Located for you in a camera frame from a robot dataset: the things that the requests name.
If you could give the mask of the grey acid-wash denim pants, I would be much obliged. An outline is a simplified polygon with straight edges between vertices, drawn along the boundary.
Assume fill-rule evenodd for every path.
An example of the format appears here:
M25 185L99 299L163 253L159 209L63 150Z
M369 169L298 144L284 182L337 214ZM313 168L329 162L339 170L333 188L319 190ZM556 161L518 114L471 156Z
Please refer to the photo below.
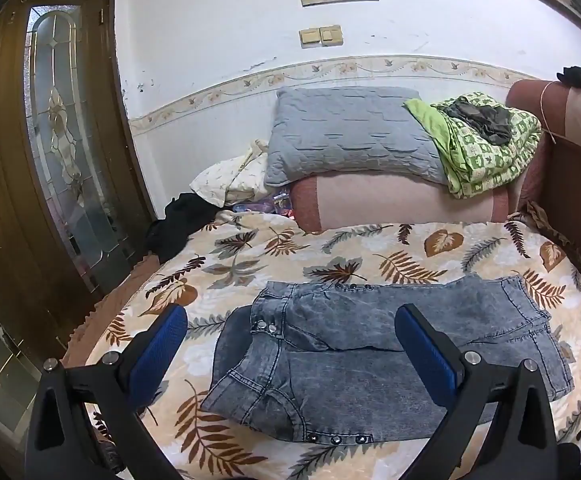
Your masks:
M432 285L271 282L226 320L202 409L287 442L431 436L445 411L396 336L404 304L491 364L535 361L551 400L573 390L548 313L517 276Z

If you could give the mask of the brown wooden glass door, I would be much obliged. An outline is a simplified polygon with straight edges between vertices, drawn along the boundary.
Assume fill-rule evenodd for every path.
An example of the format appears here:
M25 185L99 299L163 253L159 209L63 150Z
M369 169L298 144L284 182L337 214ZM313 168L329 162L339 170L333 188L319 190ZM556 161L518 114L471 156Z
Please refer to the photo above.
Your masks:
M115 58L112 0L8 0L0 11L0 324L30 360L144 255L154 213Z

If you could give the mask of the black cloth at bed edge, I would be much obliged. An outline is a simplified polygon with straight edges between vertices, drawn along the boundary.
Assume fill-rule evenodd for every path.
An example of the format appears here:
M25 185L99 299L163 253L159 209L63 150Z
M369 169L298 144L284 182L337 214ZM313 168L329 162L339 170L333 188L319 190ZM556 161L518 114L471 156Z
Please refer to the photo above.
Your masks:
M164 208L164 219L148 227L146 249L160 264L168 262L182 252L192 234L213 222L219 211L195 193L181 193Z

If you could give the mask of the leaf-patterned beige plush blanket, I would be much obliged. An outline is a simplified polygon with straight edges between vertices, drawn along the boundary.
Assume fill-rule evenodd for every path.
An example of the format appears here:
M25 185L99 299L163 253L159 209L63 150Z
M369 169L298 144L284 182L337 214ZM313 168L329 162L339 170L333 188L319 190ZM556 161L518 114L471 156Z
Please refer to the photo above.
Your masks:
M228 315L269 281L427 285L467 275L516 276L550 315L575 382L553 404L556 433L581 451L581 259L542 211L503 223L379 223L320 234L276 214L227 214L168 263L144 259L74 331L64 362L79 366L122 350L167 304L179 302L188 332L146 425L182 477L396 479L421 441L286 444L203 412L214 344Z

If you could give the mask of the green patterned folded blanket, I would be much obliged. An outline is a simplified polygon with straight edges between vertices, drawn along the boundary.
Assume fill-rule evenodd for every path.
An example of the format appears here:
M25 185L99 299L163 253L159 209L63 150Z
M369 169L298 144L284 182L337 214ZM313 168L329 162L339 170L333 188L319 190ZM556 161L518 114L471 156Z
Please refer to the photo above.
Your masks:
M443 113L455 99L427 103L409 99L405 108L432 139L451 195L469 198L513 182L530 164L542 139L540 120L530 112L508 107L484 92L464 93L473 104L503 106L511 113L513 136L509 144L496 146L460 119Z

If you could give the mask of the pink sofa cushion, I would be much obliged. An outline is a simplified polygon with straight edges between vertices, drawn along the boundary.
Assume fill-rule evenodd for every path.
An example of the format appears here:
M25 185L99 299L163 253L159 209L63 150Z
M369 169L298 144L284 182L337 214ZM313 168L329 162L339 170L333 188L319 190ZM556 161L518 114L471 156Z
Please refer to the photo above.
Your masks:
M366 224L503 222L509 193L496 188L453 197L442 185L395 174L326 174L295 182L290 201L298 226L322 232Z

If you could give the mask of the white floral pillow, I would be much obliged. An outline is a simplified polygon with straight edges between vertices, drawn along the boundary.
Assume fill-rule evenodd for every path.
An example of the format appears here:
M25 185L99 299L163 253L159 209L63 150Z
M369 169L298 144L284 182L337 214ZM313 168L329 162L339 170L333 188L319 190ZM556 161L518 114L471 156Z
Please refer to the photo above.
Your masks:
M217 162L190 184L200 198L217 207L261 200L272 190L264 184L268 167L268 142L252 141L244 155Z

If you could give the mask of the dark grey crumpled garment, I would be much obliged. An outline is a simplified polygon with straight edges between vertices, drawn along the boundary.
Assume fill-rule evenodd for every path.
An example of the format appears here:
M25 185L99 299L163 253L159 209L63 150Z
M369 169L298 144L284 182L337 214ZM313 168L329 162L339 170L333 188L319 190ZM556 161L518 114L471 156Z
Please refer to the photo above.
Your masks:
M507 145L512 139L511 113L503 106L473 104L459 96L443 107L443 113L465 122L491 145Z

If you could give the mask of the grey quilted pillow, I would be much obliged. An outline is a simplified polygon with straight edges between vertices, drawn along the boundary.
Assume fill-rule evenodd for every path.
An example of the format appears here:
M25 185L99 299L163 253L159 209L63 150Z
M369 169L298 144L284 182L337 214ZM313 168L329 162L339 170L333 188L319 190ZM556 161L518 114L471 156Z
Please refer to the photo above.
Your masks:
M437 148L399 87L277 91L264 184L281 188L324 172L371 171L445 184Z

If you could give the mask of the black item on sofa top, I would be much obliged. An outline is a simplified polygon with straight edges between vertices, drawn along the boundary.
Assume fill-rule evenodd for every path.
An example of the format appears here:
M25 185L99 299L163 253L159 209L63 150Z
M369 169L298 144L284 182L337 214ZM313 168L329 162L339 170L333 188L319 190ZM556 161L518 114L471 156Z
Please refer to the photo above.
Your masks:
M581 67L571 66L564 67L560 73L556 74L556 78L561 84L568 88L575 88L581 90Z

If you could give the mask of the beige wall switches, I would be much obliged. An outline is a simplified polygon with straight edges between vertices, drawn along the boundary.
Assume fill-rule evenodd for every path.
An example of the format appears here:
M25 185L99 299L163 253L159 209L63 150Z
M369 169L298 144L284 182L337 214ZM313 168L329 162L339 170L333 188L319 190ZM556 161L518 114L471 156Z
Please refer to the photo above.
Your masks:
M333 25L308 28L299 32L300 46L304 49L314 47L339 47L344 44L341 26Z

